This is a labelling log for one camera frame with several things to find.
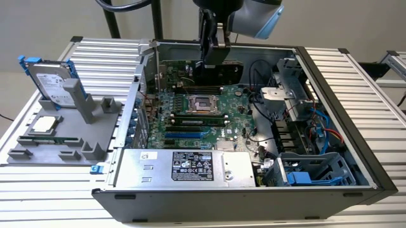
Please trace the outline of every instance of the power supply label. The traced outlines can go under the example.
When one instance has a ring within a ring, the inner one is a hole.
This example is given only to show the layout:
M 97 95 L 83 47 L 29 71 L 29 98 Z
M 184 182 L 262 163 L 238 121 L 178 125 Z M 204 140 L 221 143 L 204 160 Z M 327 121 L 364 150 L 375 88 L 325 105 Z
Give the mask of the power supply label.
M 212 152 L 174 152 L 173 180 L 214 181 L 214 158 Z

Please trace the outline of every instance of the hard drive label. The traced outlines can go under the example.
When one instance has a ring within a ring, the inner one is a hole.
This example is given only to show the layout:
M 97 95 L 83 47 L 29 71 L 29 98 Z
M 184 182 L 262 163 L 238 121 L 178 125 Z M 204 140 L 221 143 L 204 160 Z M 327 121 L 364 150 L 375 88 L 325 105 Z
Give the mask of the hard drive label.
M 38 79 L 45 87 L 50 99 L 61 106 L 74 106 L 75 102 L 70 92 L 63 88 L 65 80 L 54 74 L 38 74 Z
M 174 152 L 174 181 L 214 181 L 214 160 L 212 152 Z

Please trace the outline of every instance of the cpu socket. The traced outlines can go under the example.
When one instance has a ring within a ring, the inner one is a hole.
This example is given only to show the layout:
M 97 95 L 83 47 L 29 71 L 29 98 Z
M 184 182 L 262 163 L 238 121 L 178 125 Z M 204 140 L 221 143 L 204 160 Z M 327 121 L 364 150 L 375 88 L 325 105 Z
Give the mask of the cpu socket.
M 190 100 L 190 109 L 189 113 L 200 114 L 220 114 L 217 101 L 217 96 L 202 96 L 193 95 L 189 97 Z

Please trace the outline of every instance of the motherboard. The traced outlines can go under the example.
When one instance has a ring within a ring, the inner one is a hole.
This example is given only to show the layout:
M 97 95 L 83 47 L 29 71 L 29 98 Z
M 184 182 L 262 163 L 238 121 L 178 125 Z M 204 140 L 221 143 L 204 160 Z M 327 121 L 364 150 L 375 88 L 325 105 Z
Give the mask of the motherboard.
M 254 129 L 250 94 L 233 84 L 242 68 L 228 65 L 213 70 L 217 81 L 202 81 L 198 70 L 196 61 L 161 64 L 164 89 L 148 103 L 149 148 L 254 151 L 258 145 L 248 140 Z

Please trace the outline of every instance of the hard drive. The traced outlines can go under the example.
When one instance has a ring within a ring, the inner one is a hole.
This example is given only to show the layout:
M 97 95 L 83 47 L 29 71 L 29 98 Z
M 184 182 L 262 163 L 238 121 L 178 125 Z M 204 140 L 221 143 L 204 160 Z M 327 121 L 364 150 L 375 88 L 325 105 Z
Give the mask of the hard drive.
M 25 56 L 21 56 L 19 60 L 26 74 L 31 76 L 43 94 L 43 99 L 51 100 L 57 107 L 75 108 L 74 99 L 63 88 L 66 79 L 79 78 L 73 61 L 50 61 L 39 57 L 25 60 Z

